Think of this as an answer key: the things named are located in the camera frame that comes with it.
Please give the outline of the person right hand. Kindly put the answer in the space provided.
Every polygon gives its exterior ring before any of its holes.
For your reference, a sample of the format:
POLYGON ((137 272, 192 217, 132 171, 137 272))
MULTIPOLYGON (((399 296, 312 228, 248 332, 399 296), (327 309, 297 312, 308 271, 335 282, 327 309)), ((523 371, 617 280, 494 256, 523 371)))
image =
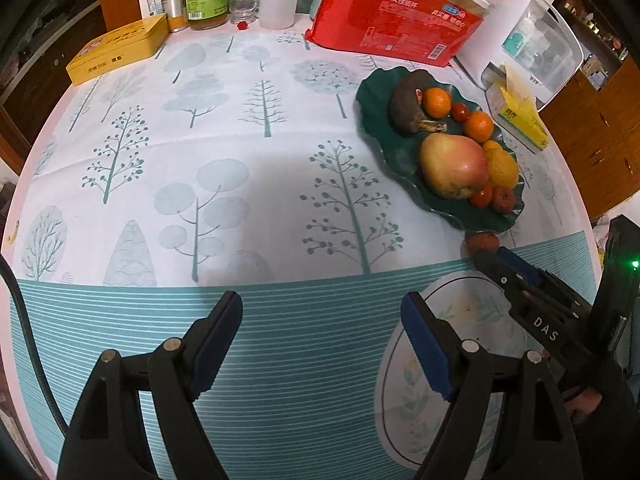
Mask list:
POLYGON ((600 405, 603 396, 593 388, 584 391, 564 403, 567 415, 574 425, 584 422, 600 405))

